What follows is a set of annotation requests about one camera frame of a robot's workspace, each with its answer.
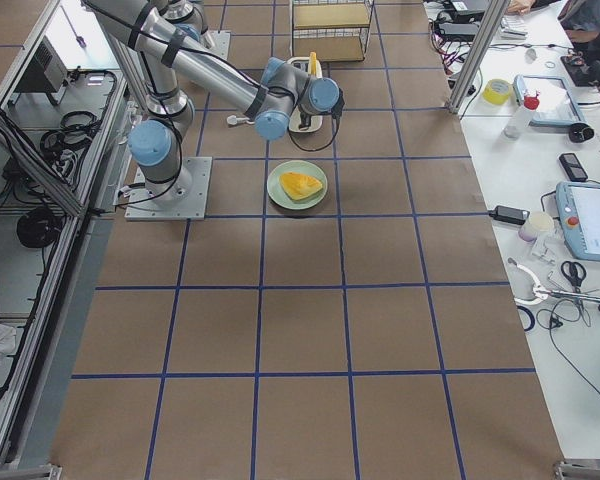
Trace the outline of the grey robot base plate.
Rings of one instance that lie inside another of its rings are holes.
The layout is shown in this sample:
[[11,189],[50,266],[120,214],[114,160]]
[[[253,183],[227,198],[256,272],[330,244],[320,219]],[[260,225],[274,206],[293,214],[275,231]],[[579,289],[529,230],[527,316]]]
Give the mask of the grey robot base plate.
[[130,192],[124,217],[127,221],[203,220],[206,213],[211,157],[186,157],[180,178],[167,193],[154,200],[145,188],[145,178],[137,168],[135,182],[141,187]]

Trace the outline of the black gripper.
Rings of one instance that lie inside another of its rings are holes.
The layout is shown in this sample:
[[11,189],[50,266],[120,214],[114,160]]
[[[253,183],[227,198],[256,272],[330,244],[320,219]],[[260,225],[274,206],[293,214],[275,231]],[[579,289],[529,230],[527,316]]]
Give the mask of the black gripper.
[[309,114],[300,113],[300,127],[310,127],[311,126],[311,116]]

